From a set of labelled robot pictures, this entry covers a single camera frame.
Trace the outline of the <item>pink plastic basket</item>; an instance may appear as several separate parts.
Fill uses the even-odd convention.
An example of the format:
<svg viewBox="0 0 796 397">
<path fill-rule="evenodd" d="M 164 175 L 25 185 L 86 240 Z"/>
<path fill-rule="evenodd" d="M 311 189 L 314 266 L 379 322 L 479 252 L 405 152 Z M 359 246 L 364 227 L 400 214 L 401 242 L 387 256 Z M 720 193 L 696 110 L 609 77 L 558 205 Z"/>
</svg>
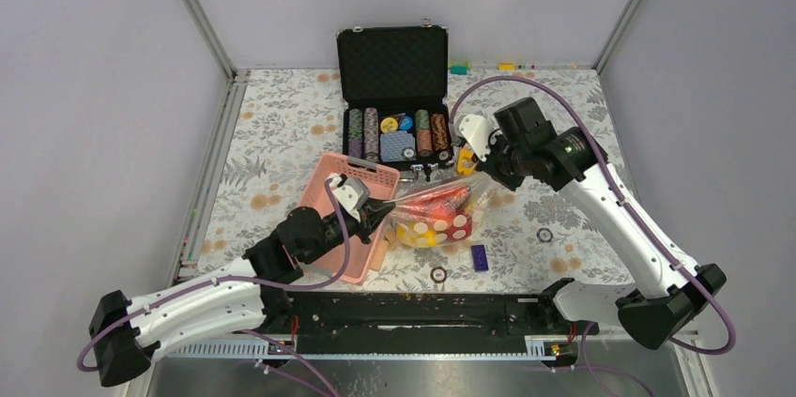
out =
<svg viewBox="0 0 796 397">
<path fill-rule="evenodd" d="M 298 204 L 318 212 L 338 245 L 309 269 L 333 275 L 345 266 L 341 281 L 365 282 L 399 177 L 398 170 L 367 160 L 331 152 L 321 156 Z"/>
</svg>

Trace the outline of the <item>orange red carrot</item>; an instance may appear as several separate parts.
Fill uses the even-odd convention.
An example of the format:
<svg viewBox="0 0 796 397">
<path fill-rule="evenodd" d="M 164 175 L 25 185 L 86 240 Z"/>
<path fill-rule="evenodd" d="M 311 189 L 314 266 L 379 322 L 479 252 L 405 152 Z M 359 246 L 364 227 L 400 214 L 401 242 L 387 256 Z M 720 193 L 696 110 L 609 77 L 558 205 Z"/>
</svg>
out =
<svg viewBox="0 0 796 397">
<path fill-rule="evenodd" d="M 469 198 L 470 194 L 469 186 L 436 187 L 412 196 L 406 203 L 413 206 L 451 206 L 457 208 Z"/>
</svg>

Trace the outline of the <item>clear zip top bag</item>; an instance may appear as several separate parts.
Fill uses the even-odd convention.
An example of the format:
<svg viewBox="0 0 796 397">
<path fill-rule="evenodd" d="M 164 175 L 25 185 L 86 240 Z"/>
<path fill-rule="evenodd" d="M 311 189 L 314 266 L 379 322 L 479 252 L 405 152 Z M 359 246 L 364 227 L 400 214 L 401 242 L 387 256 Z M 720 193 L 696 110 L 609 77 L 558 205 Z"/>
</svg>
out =
<svg viewBox="0 0 796 397">
<path fill-rule="evenodd" d="M 428 191 L 432 188 L 457 185 L 469 186 L 471 191 L 469 198 L 457 208 L 453 208 L 451 206 L 413 206 L 406 203 L 406 201 L 412 196 L 418 195 L 421 192 Z M 457 178 L 436 184 L 435 186 L 413 191 L 394 200 L 396 208 L 387 217 L 387 224 L 393 230 L 395 238 L 397 239 L 395 228 L 399 223 L 409 225 L 418 222 L 424 222 L 434 230 L 434 223 L 436 221 L 452 219 L 456 215 L 466 214 L 473 221 L 473 230 L 470 237 L 457 242 L 445 242 L 441 245 L 437 244 L 435 247 L 457 244 L 469 240 L 473 233 L 480 228 L 484 222 L 484 219 L 486 218 L 486 211 L 489 207 L 490 201 L 498 190 L 498 183 L 485 173 L 476 173 L 470 176 L 459 176 Z"/>
</svg>

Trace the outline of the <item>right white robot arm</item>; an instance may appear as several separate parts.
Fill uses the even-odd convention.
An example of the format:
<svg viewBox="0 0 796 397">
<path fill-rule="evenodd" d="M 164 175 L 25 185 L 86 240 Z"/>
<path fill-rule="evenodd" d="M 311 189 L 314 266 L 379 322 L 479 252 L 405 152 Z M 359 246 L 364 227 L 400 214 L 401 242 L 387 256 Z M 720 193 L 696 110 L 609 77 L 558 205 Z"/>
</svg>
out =
<svg viewBox="0 0 796 397">
<path fill-rule="evenodd" d="M 463 115 L 454 131 L 473 149 L 476 168 L 510 191 L 528 177 L 579 209 L 631 274 L 624 285 L 565 278 L 540 295 L 540 324 L 561 333 L 573 322 L 623 328 L 657 349 L 691 322 L 727 281 L 716 264 L 700 265 L 641 208 L 599 146 L 579 127 L 556 132 L 532 98 L 495 113 L 490 123 Z"/>
</svg>

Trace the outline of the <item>yellow lemon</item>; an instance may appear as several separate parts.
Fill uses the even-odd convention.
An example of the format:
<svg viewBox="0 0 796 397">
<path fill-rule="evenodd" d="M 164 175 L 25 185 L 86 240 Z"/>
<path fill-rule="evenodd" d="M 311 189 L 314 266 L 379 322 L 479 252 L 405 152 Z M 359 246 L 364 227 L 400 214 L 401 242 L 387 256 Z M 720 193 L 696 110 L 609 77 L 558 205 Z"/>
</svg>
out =
<svg viewBox="0 0 796 397">
<path fill-rule="evenodd" d="M 437 232 L 424 222 L 414 224 L 399 223 L 395 228 L 397 239 L 410 248 L 431 248 L 435 247 Z"/>
</svg>

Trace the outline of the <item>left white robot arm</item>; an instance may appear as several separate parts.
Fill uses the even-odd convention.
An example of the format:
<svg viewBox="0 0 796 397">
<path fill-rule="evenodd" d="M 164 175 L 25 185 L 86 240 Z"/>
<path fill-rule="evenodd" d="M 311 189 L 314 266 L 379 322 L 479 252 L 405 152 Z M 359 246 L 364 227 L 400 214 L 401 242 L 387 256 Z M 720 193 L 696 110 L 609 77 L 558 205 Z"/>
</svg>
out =
<svg viewBox="0 0 796 397">
<path fill-rule="evenodd" d="M 177 349 L 216 335 L 288 326 L 290 291 L 323 288 L 341 279 L 351 241 L 369 243 L 395 203 L 371 197 L 353 176 L 332 174 L 323 189 L 332 211 L 298 206 L 269 235 L 226 265 L 173 287 L 128 298 L 104 295 L 76 361 L 105 388 L 130 382 Z"/>
</svg>

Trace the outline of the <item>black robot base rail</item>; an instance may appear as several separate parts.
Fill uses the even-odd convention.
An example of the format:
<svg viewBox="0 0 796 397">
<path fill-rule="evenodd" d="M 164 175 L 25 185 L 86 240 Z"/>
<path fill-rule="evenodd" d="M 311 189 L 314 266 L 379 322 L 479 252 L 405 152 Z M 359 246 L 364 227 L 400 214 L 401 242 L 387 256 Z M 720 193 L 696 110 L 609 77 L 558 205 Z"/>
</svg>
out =
<svg viewBox="0 0 796 397">
<path fill-rule="evenodd" d="M 302 355 L 517 356 L 528 342 L 567 343 L 585 321 L 565 320 L 540 295 L 289 292 L 255 332 L 284 335 Z"/>
</svg>

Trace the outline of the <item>red apple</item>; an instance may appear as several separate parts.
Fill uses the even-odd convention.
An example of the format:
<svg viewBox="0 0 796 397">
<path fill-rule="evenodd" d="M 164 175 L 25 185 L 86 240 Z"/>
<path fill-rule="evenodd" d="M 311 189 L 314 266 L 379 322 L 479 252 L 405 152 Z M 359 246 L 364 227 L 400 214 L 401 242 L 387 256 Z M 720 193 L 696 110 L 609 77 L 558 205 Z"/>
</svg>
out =
<svg viewBox="0 0 796 397">
<path fill-rule="evenodd" d="M 470 237 L 473 221 L 466 214 L 459 214 L 452 219 L 438 220 L 434 223 L 434 240 L 441 245 L 445 242 L 457 242 Z"/>
</svg>

